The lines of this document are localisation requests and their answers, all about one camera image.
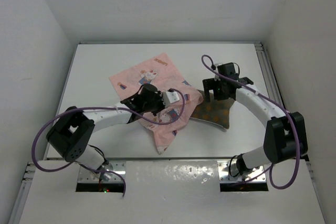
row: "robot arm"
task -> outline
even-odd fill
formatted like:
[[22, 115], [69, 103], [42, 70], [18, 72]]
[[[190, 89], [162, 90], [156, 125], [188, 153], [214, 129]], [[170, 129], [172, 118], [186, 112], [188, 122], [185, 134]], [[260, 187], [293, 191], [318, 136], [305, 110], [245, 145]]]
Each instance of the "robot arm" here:
[[[214, 65], [214, 70], [254, 90], [258, 90], [247, 77], [239, 78], [233, 63]], [[203, 80], [203, 86], [207, 102], [210, 101], [210, 90], [213, 90], [215, 100], [232, 98], [251, 111], [266, 128], [263, 146], [237, 155], [237, 161], [231, 167], [231, 170], [236, 170], [234, 174], [243, 175], [261, 165], [276, 164], [295, 157], [296, 146], [293, 132], [285, 113], [274, 104], [259, 97], [257, 95], [258, 91], [254, 93], [237, 83], [228, 82], [218, 76]], [[302, 155], [308, 150], [304, 119], [298, 112], [290, 113], [290, 116], [298, 132]]]
[[[139, 115], [147, 112], [156, 115], [179, 100], [177, 92], [161, 92], [155, 86], [145, 84], [136, 94], [117, 103], [114, 106], [116, 110], [89, 110], [61, 117], [48, 132], [47, 140], [67, 162], [77, 162], [94, 170], [113, 170], [108, 161], [88, 145], [91, 134], [116, 124], [138, 120], [140, 117], [130, 110]], [[109, 176], [105, 173], [102, 179], [109, 180]]]

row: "pink cloth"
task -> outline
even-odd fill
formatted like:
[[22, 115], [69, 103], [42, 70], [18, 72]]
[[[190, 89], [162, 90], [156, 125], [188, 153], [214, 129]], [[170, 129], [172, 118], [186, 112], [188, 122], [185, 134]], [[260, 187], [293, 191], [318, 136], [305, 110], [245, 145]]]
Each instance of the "pink cloth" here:
[[[154, 133], [156, 148], [162, 154], [174, 140], [178, 130], [182, 129], [196, 106], [203, 102], [203, 97], [195, 88], [183, 78], [167, 54], [160, 54], [152, 59], [144, 61], [128, 70], [111, 76], [110, 81], [121, 100], [135, 94], [139, 87], [150, 83], [158, 90], [167, 91], [175, 88], [184, 94], [186, 105], [179, 120], [169, 125], [156, 125], [145, 121], [139, 122]], [[182, 108], [182, 99], [161, 111], [157, 116], [146, 113], [145, 116], [159, 122], [171, 122], [179, 115]]]

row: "white wall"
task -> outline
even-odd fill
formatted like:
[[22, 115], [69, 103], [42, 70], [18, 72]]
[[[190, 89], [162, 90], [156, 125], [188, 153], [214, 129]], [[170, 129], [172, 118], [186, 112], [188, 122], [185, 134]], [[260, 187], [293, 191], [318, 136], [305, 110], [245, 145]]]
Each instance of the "white wall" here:
[[285, 104], [305, 116], [309, 157], [329, 223], [336, 221], [335, 43], [335, 0], [286, 0], [268, 40]]
[[283, 0], [46, 0], [72, 41], [263, 40]]
[[7, 223], [33, 138], [56, 113], [73, 48], [44, 0], [0, 0], [0, 52], [0, 223]]

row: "wall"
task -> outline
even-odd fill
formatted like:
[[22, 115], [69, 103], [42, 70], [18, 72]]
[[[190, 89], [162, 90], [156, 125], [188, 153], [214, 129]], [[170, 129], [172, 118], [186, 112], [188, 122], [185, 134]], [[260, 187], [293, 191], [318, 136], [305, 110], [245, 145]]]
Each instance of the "wall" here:
[[78, 41], [263, 40], [283, 0], [46, 0]]
[[323, 211], [336, 220], [336, 1], [286, 0], [267, 47], [285, 104], [305, 116]]
[[7, 223], [33, 138], [56, 113], [73, 48], [44, 0], [0, 0], [0, 35], [0, 223]]

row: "brown fabric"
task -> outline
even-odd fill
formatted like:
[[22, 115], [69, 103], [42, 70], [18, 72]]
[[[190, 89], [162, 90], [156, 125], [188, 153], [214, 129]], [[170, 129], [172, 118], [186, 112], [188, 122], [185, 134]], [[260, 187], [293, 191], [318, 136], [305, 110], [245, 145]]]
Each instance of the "brown fabric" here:
[[211, 122], [228, 129], [230, 127], [230, 108], [235, 100], [217, 101], [214, 100], [214, 95], [210, 93], [211, 102], [205, 102], [204, 91], [199, 90], [199, 92], [202, 94], [204, 101], [195, 108], [191, 118]]

